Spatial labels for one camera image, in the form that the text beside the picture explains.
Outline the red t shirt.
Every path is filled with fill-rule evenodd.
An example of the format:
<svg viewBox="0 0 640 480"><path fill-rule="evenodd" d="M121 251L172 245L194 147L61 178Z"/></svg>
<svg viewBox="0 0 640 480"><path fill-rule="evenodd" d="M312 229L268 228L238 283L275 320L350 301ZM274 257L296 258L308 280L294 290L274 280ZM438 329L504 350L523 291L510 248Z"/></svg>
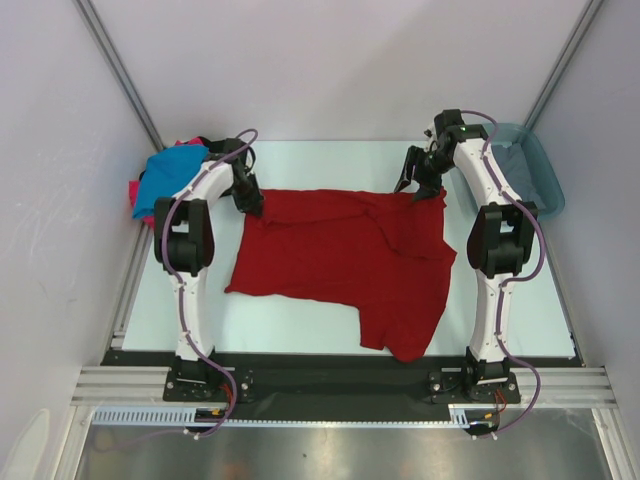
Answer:
<svg viewBox="0 0 640 480"><path fill-rule="evenodd" d="M354 307L361 346L414 362L444 314L456 259L446 195L269 189L262 216L245 218L225 290Z"/></svg>

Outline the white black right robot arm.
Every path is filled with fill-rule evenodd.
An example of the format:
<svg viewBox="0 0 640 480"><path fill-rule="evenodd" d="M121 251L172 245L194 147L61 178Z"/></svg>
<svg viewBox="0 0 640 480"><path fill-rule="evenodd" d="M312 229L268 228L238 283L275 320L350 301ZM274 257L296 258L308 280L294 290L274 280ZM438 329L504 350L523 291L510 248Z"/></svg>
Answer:
<svg viewBox="0 0 640 480"><path fill-rule="evenodd" d="M514 287L527 281L523 267L532 251L545 249L538 208L511 187L491 150L498 130L464 121L464 111L447 109L427 128L427 145L408 149L397 192L416 183L413 198L436 197L442 178L458 169L478 207L466 246L476 273L477 302L473 334L461 371L435 372L429 387L435 403L505 403L517 392L510 371L507 327Z"/></svg>

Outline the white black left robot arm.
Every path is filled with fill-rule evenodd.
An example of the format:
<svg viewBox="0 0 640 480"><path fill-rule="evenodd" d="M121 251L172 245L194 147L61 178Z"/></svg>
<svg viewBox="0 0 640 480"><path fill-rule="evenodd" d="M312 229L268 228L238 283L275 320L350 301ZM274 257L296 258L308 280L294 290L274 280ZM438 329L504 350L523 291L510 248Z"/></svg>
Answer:
<svg viewBox="0 0 640 480"><path fill-rule="evenodd" d="M252 172L256 160L246 132L211 142L202 165L186 186L154 204L154 254L169 275L176 300L179 336L163 399L211 401L233 392L233 379L214 362L215 342L206 306L206 283L215 254L210 207L229 195L236 209L261 217L264 196Z"/></svg>

